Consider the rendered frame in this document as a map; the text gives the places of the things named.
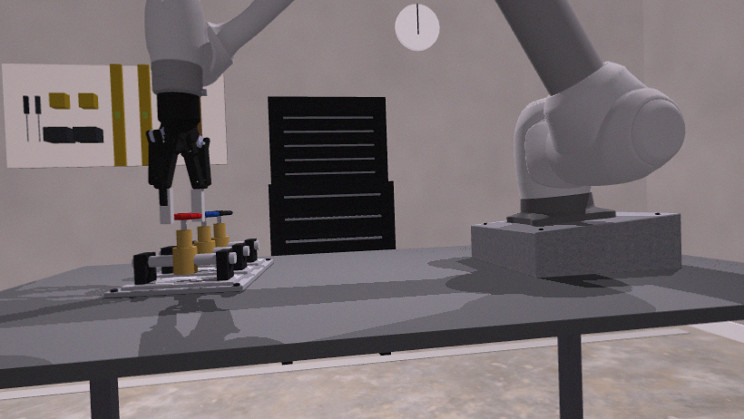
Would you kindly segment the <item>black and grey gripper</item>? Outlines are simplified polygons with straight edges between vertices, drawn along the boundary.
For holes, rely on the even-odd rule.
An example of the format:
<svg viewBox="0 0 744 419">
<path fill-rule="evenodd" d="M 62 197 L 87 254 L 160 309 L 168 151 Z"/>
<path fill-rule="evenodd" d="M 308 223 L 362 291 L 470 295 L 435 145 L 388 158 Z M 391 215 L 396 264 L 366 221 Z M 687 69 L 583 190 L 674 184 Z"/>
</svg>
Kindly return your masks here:
<svg viewBox="0 0 744 419">
<path fill-rule="evenodd" d="M 147 131 L 146 137 L 149 143 L 148 182 L 159 189 L 160 224 L 174 224 L 173 189 L 170 187 L 179 154 L 184 158 L 193 188 L 191 213 L 202 215 L 192 222 L 203 222 L 204 189 L 211 185 L 211 176 L 210 138 L 201 137 L 197 129 L 201 121 L 200 97 L 192 93 L 157 93 L 157 113 L 161 126 L 159 130 Z"/>
</svg>

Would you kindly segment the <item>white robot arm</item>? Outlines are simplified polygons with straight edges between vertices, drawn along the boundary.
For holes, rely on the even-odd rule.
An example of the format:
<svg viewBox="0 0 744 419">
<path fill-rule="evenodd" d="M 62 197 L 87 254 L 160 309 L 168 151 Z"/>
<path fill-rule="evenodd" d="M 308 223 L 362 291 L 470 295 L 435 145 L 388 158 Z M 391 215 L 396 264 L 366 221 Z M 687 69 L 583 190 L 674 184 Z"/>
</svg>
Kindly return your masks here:
<svg viewBox="0 0 744 419">
<path fill-rule="evenodd" d="M 202 97 L 235 53 L 293 1 L 254 0 L 228 22 L 211 24 L 200 0 L 146 0 L 153 93 Z M 507 222 L 615 218 L 615 210 L 594 206 L 592 186 L 642 179 L 675 156 L 686 132 L 680 108 L 625 66 L 603 63 L 568 0 L 495 1 L 550 94 L 528 104 L 517 121 L 521 212 Z"/>
</svg>

